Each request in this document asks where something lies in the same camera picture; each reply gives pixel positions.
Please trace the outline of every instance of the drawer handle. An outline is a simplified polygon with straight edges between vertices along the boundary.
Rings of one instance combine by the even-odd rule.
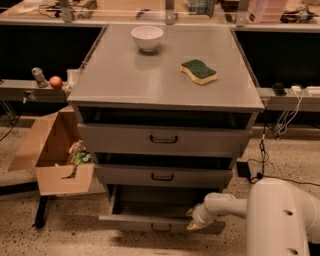
[[[151,230],[154,232],[170,232],[171,224],[168,224],[168,227],[155,227],[155,224],[151,223]]]
[[[167,143],[167,144],[173,144],[176,143],[178,141],[178,136],[174,136],[171,139],[157,139],[156,137],[154,137],[153,135],[150,135],[150,140],[153,143]]]
[[[170,176],[157,176],[154,173],[151,174],[151,179],[157,180],[157,181],[172,181],[174,178],[174,175],[171,174]]]

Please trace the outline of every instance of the sponge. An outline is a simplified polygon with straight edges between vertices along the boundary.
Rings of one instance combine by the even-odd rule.
[[[199,85],[207,84],[217,79],[217,72],[207,67],[201,60],[190,60],[182,63],[180,71],[186,73],[190,79]]]

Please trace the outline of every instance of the white bowl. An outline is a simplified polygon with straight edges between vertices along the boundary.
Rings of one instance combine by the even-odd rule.
[[[140,26],[131,31],[134,42],[144,52],[152,52],[159,45],[163,30],[155,26]]]

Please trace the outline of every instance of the white container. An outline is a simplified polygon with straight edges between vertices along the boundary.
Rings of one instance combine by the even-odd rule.
[[[152,52],[160,45],[163,30],[156,26],[140,26],[134,28],[131,35],[142,51]]]
[[[278,23],[287,0],[251,0],[248,18],[253,23]]]

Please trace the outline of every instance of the gray drawer cabinet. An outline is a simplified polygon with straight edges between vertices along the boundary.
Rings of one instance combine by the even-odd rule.
[[[229,28],[160,26],[161,48],[146,55],[132,41],[133,27],[108,27],[68,102],[107,190],[101,221],[188,233],[186,212],[228,186],[263,105]],[[219,79],[195,85],[179,72],[185,56],[214,60]],[[199,232],[223,228],[215,222]]]

